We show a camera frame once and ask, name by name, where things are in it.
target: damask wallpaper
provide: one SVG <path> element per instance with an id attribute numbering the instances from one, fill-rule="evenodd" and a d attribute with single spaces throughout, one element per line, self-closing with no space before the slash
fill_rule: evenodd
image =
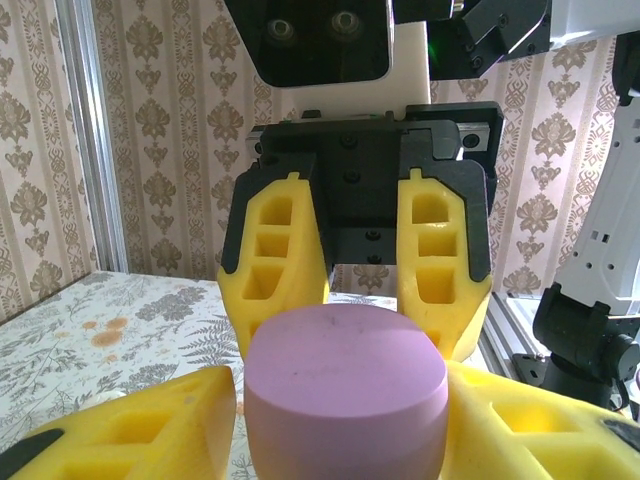
<path id="1" fill-rule="evenodd" d="M 0 324 L 95 268 L 53 0 L 0 0 Z"/>
<path id="2" fill-rule="evenodd" d="M 215 278 L 234 180 L 255 124 L 294 117 L 255 74 L 222 0 L 93 0 L 127 253 L 138 273 Z M 505 109 L 490 220 L 495 288 L 539 292 L 576 238 L 612 131 L 612 40 L 432 84 L 436 102 Z M 334 288 L 395 292 L 384 266 L 341 266 Z"/>

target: floral tablecloth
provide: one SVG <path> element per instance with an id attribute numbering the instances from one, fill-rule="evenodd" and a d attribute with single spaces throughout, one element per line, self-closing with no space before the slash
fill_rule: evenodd
<path id="1" fill-rule="evenodd" d="M 331 294 L 395 309 L 396 300 Z M 486 368 L 478 353 L 470 363 Z M 131 393 L 210 365 L 238 393 L 228 478 L 257 478 L 244 425 L 242 360 L 217 283 L 97 272 L 0 327 L 0 452 L 90 397 Z"/>

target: cylinder top surface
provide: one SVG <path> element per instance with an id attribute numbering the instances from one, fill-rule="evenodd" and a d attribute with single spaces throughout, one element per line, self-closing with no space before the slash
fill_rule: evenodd
<path id="1" fill-rule="evenodd" d="M 277 315 L 255 333 L 245 384 L 281 409 L 369 417 L 426 401 L 446 366 L 407 317 L 363 305 L 320 305 Z"/>

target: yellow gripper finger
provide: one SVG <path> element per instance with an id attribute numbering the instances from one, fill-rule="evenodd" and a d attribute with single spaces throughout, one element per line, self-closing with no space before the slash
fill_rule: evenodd
<path id="1" fill-rule="evenodd" d="M 6 452 L 33 457 L 11 479 L 223 480 L 235 413 L 231 370 L 205 368 L 30 433 Z"/>
<path id="2" fill-rule="evenodd" d="M 442 480 L 640 478 L 622 415 L 448 362 L 449 426 Z"/>
<path id="3" fill-rule="evenodd" d="M 235 272 L 218 273 L 224 306 L 244 358 L 268 318 L 325 303 L 329 282 L 308 180 L 276 180 L 247 205 Z"/>
<path id="4" fill-rule="evenodd" d="M 489 304 L 491 276 L 471 280 L 464 201 L 413 169 L 398 182 L 398 311 L 446 360 L 474 350 Z"/>

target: pink foam cylinder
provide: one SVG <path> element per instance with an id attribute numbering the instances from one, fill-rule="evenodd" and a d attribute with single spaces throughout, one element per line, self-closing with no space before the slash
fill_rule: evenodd
<path id="1" fill-rule="evenodd" d="M 348 304 L 277 315 L 253 337 L 244 387 L 260 480 L 438 478 L 446 365 L 403 315 Z"/>

